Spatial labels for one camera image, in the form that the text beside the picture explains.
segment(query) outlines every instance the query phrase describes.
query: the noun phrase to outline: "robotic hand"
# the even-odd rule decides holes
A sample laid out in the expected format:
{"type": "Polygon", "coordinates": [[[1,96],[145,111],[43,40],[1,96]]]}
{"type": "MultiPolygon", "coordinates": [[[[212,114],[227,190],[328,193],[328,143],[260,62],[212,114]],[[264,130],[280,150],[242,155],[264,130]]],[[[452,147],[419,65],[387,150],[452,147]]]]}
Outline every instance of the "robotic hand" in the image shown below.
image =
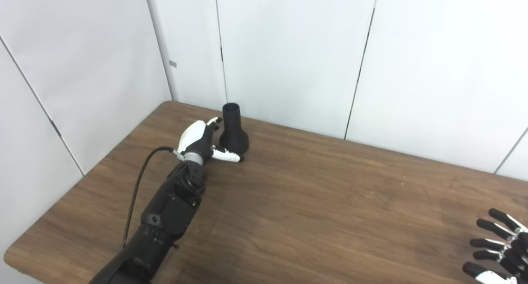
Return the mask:
{"type": "Polygon", "coordinates": [[[485,248],[473,253],[473,258],[496,261],[513,277],[488,270],[473,262],[466,262],[462,270],[484,284],[528,284],[528,228],[498,209],[490,209],[489,214],[509,230],[484,219],[478,219],[477,226],[495,233],[506,242],[472,239],[471,246],[485,248]]]}
{"type": "Polygon", "coordinates": [[[176,155],[179,160],[193,160],[203,164],[210,158],[227,162],[243,162],[244,157],[212,144],[213,133],[218,130],[222,118],[214,117],[207,124],[198,120],[181,134],[176,155]]]}
{"type": "Polygon", "coordinates": [[[150,284],[170,248],[177,247],[175,242],[183,237],[200,206],[207,179],[204,163],[210,158],[228,162],[244,160],[243,156],[212,144],[213,133],[221,121],[219,117],[207,124],[196,121],[181,135],[178,149],[159,147],[147,157],[132,203],[141,174],[156,151],[171,151],[181,162],[170,172],[141,214],[141,225],[134,236],[89,284],[150,284]]]}

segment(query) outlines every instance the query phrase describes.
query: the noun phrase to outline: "white robotic hand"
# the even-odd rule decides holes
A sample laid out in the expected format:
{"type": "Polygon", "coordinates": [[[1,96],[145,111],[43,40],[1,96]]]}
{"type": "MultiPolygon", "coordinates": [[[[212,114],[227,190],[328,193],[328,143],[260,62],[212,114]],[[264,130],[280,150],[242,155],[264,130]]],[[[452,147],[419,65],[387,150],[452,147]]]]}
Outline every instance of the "white robotic hand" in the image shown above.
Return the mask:
{"type": "Polygon", "coordinates": [[[202,120],[191,124],[181,134],[178,149],[174,153],[180,160],[193,160],[200,164],[210,158],[227,162],[242,162],[244,160],[243,156],[212,144],[213,133],[218,130],[217,124],[221,121],[222,118],[214,117],[207,124],[202,120]]]}

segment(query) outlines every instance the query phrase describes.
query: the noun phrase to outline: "white wall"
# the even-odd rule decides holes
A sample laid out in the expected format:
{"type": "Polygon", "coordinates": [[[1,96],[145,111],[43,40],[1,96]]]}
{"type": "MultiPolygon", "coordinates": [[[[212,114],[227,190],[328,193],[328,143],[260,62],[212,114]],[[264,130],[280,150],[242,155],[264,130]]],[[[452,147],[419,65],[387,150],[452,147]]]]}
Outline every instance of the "white wall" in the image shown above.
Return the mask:
{"type": "Polygon", "coordinates": [[[346,139],[494,172],[528,126],[526,1],[377,0],[346,139]]]}
{"type": "Polygon", "coordinates": [[[226,89],[215,0],[151,0],[162,47],[169,60],[173,93],[180,102],[215,110],[226,89]]]}
{"type": "Polygon", "coordinates": [[[229,101],[343,138],[375,0],[217,0],[229,101]]]}
{"type": "Polygon", "coordinates": [[[0,0],[0,33],[85,173],[170,100],[147,0],[0,0]]]}
{"type": "MultiPolygon", "coordinates": [[[[0,254],[4,254],[82,175],[3,43],[0,85],[0,254]]],[[[0,283],[40,282],[2,260],[0,283]]]]}

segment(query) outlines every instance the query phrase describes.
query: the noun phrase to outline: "panel seam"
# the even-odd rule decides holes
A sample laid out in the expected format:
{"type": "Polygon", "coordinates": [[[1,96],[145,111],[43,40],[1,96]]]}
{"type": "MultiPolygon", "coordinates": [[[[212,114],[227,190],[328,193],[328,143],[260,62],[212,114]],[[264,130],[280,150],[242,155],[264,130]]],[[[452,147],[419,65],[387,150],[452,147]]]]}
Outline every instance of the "panel seam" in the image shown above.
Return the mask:
{"type": "Polygon", "coordinates": [[[361,63],[360,63],[360,69],[358,71],[358,79],[356,80],[356,87],[354,88],[354,96],[352,97],[352,103],[350,105],[350,112],[349,112],[349,120],[347,121],[346,129],[345,129],[345,137],[343,139],[347,139],[347,134],[349,132],[349,125],[350,125],[350,118],[352,116],[352,109],[354,108],[354,102],[356,100],[356,94],[358,93],[358,85],[360,82],[361,77],[361,69],[363,68],[363,61],[365,60],[365,53],[366,53],[366,46],[368,45],[368,38],[370,37],[370,29],[372,27],[372,21],[374,19],[374,13],[376,12],[376,3],[377,0],[374,0],[374,6],[372,7],[372,14],[370,16],[370,23],[368,24],[368,31],[366,33],[366,39],[365,39],[365,47],[363,48],[363,55],[361,57],[361,63]]]}
{"type": "Polygon", "coordinates": [[[169,92],[170,98],[172,98],[172,100],[178,101],[178,97],[175,94],[176,86],[174,85],[172,79],[170,78],[170,74],[169,74],[169,71],[170,71],[169,61],[170,61],[170,59],[168,58],[168,56],[167,56],[167,58],[165,58],[164,53],[163,53],[163,50],[164,50],[165,46],[164,46],[164,43],[163,43],[163,40],[162,40],[160,29],[158,28],[157,18],[155,16],[155,12],[153,11],[151,1],[152,0],[147,0],[147,7],[149,9],[148,12],[151,15],[152,27],[154,28],[154,35],[156,36],[156,42],[158,44],[158,49],[160,49],[160,56],[162,58],[163,69],[165,70],[165,77],[167,79],[167,84],[168,84],[168,92],[169,92]]]}
{"type": "Polygon", "coordinates": [[[57,132],[57,135],[59,136],[59,138],[61,139],[62,141],[62,144],[64,145],[64,147],[66,147],[66,150],[68,151],[68,153],[70,154],[70,157],[73,159],[73,162],[75,162],[75,165],[77,166],[77,168],[79,169],[79,171],[81,172],[81,174],[83,176],[85,176],[85,172],[83,171],[83,169],[81,168],[81,166],[79,165],[79,162],[77,161],[77,159],[75,158],[75,156],[73,155],[70,147],[68,147],[68,145],[66,144],[66,141],[64,141],[64,138],[62,138],[62,135],[61,133],[59,132],[59,129],[57,128],[57,126],[55,126],[55,123],[53,122],[53,120],[51,119],[50,117],[50,114],[46,111],[46,108],[44,107],[44,105],[42,104],[41,100],[38,98],[38,96],[36,95],[35,93],[35,90],[33,90],[33,87],[31,86],[31,84],[29,83],[28,81],[28,78],[26,78],[26,76],[24,75],[24,72],[22,72],[22,69],[20,68],[19,66],[19,63],[17,63],[17,60],[15,60],[15,57],[12,55],[11,51],[9,50],[9,48],[7,47],[7,44],[4,42],[4,39],[2,38],[2,36],[0,35],[0,42],[2,42],[2,45],[4,45],[4,48],[6,49],[7,53],[9,54],[9,56],[11,57],[11,60],[13,61],[13,63],[15,64],[16,68],[19,70],[19,73],[21,74],[22,78],[24,79],[24,81],[26,82],[26,85],[29,87],[29,89],[31,90],[31,93],[33,94],[33,96],[35,97],[36,101],[38,102],[38,105],[40,106],[40,108],[42,109],[42,111],[44,112],[44,114],[46,115],[47,117],[47,120],[49,121],[49,124],[51,124],[51,126],[54,128],[54,130],[57,132]]]}
{"type": "Polygon", "coordinates": [[[521,140],[524,138],[524,135],[526,135],[526,132],[528,132],[528,127],[524,130],[524,132],[521,134],[521,137],[519,137],[519,139],[517,139],[517,142],[515,142],[515,144],[513,145],[513,147],[509,150],[508,154],[506,154],[506,156],[504,157],[504,159],[502,160],[502,162],[500,162],[499,166],[497,167],[497,169],[493,172],[494,174],[498,173],[498,171],[500,170],[500,168],[503,166],[503,164],[508,160],[509,156],[512,154],[512,152],[515,150],[515,148],[517,147],[517,145],[519,145],[519,143],[521,142],[521,140]]]}
{"type": "Polygon", "coordinates": [[[226,66],[224,65],[224,54],[223,54],[223,47],[222,47],[222,33],[220,31],[220,15],[218,13],[218,0],[214,0],[215,4],[217,6],[217,23],[218,23],[218,36],[220,40],[220,55],[222,60],[222,73],[224,75],[224,90],[226,91],[226,103],[229,102],[228,100],[228,86],[226,84],[226,66]]]}

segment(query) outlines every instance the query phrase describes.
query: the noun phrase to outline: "robot finger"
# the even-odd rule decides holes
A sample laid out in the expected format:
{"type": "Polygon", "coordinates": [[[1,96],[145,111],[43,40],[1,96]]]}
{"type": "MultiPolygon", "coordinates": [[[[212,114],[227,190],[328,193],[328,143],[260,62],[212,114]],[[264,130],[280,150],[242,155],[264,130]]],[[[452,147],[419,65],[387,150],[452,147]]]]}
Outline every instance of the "robot finger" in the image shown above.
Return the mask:
{"type": "Polygon", "coordinates": [[[500,260],[504,259],[504,255],[499,251],[479,250],[473,252],[473,258],[476,260],[493,260],[500,262],[500,260]]]}
{"type": "Polygon", "coordinates": [[[495,222],[479,218],[477,220],[477,226],[487,231],[491,231],[494,234],[498,235],[501,239],[505,239],[509,242],[513,241],[516,238],[514,233],[496,224],[495,222]]]}
{"type": "Polygon", "coordinates": [[[509,248],[508,244],[505,244],[500,241],[495,241],[494,239],[471,239],[469,244],[475,248],[486,248],[494,251],[503,251],[509,248]]]}
{"type": "Polygon", "coordinates": [[[209,120],[207,122],[206,125],[212,127],[213,130],[218,130],[220,127],[217,124],[219,124],[221,122],[222,122],[222,118],[221,117],[213,117],[213,118],[211,118],[211,120],[209,120]]]}
{"type": "Polygon", "coordinates": [[[216,147],[215,145],[213,145],[211,149],[213,150],[212,158],[216,158],[217,160],[224,160],[226,162],[243,162],[244,161],[243,156],[230,152],[225,148],[216,147]]]}
{"type": "Polygon", "coordinates": [[[500,222],[502,222],[504,225],[506,225],[510,230],[512,230],[515,233],[528,231],[528,228],[526,228],[526,226],[524,226],[523,224],[515,220],[513,217],[511,217],[507,213],[504,213],[503,211],[499,211],[498,209],[491,208],[488,211],[488,214],[491,217],[495,218],[496,220],[499,220],[500,222]]]}

